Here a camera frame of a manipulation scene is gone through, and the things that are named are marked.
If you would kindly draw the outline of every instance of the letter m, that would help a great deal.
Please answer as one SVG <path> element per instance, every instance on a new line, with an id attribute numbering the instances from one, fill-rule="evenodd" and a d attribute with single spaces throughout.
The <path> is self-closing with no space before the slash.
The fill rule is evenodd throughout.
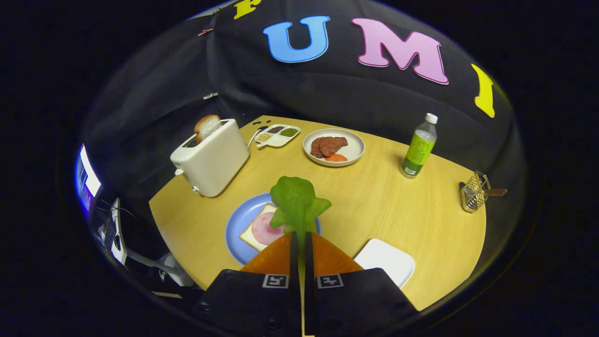
<path id="1" fill-rule="evenodd" d="M 439 84 L 449 83 L 439 51 L 441 43 L 437 40 L 422 33 L 412 32 L 403 41 L 380 21 L 355 18 L 352 22 L 362 28 L 364 35 L 364 54 L 358 57 L 360 63 L 372 67 L 387 67 L 389 60 L 383 56 L 385 47 L 395 65 L 405 70 L 418 54 L 419 63 L 414 66 L 417 75 Z"/>

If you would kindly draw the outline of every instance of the wire basket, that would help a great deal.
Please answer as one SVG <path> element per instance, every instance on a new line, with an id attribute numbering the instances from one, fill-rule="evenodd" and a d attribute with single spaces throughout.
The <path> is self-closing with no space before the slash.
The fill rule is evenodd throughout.
<path id="1" fill-rule="evenodd" d="M 489 198 L 486 190 L 491 189 L 489 179 L 483 173 L 476 171 L 468 182 L 460 188 L 462 208 L 469 213 L 474 213 L 481 208 Z"/>

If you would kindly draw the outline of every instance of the white bread slice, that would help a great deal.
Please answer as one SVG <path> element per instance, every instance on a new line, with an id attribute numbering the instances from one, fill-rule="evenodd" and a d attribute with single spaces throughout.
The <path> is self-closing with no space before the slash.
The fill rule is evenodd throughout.
<path id="1" fill-rule="evenodd" d="M 195 139 L 198 143 L 202 142 L 213 132 L 218 130 L 221 125 L 222 123 L 220 122 L 220 117 L 218 117 L 218 115 L 208 115 L 200 119 L 198 123 L 196 123 L 195 128 L 193 128 Z"/>
<path id="2" fill-rule="evenodd" d="M 263 243 L 258 242 L 254 238 L 254 234 L 252 234 L 252 225 L 254 224 L 254 221 L 256 221 L 256 219 L 259 216 L 261 216 L 262 214 L 268 213 L 268 212 L 274 212 L 275 210 L 277 210 L 277 206 L 275 206 L 273 204 L 267 203 L 266 205 L 264 205 L 264 208 L 260 211 L 260 214 L 256 215 L 256 218 L 254 218 L 254 220 L 252 220 L 252 222 L 250 222 L 250 225 L 247 226 L 246 230 L 244 230 L 241 235 L 239 235 L 239 238 L 241 240 L 244 240 L 248 245 L 252 246 L 257 251 L 261 252 L 267 246 L 264 245 Z"/>

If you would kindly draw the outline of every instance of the monitor screen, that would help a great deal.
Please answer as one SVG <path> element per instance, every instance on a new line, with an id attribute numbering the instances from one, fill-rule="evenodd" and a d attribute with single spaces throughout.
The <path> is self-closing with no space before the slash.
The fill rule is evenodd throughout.
<path id="1" fill-rule="evenodd" d="M 90 208 L 93 205 L 94 198 L 100 189 L 101 183 L 92 170 L 89 164 L 85 144 L 81 146 L 79 156 L 77 158 L 75 170 L 75 186 L 77 187 L 77 195 L 81 201 L 81 206 L 86 218 L 89 220 Z"/>

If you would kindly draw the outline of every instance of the blue letter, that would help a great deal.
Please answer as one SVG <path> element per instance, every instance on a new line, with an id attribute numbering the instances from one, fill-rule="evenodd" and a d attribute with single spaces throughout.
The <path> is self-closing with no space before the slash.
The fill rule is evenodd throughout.
<path id="1" fill-rule="evenodd" d="M 273 57 L 281 62 L 306 62 L 325 53 L 329 46 L 326 36 L 325 22 L 331 20 L 328 16 L 308 16 L 299 22 L 308 26 L 310 45 L 304 49 L 293 49 L 289 44 L 287 28 L 291 22 L 281 22 L 266 27 L 262 32 L 268 36 L 268 47 Z"/>

